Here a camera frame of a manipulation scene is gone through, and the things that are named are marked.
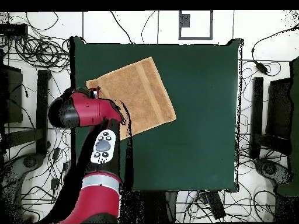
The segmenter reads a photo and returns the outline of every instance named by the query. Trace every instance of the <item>green table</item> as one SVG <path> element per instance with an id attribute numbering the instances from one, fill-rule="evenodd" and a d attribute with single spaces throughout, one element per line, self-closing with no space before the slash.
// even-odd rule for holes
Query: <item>green table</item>
<path id="1" fill-rule="evenodd" d="M 84 44 L 74 38 L 76 87 L 152 57 L 175 109 L 176 121 L 133 137 L 133 189 L 236 191 L 240 44 L 240 40 L 230 45 Z M 88 130 L 76 129 L 72 152 L 80 153 Z M 126 141 L 120 148 L 123 175 Z"/>

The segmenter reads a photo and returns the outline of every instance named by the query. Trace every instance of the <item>circular button panel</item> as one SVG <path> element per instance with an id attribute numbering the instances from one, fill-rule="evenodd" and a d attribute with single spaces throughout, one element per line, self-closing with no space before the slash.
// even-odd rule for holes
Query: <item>circular button panel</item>
<path id="1" fill-rule="evenodd" d="M 96 150 L 99 152 L 108 151 L 111 148 L 111 145 L 108 141 L 103 140 L 96 143 Z"/>

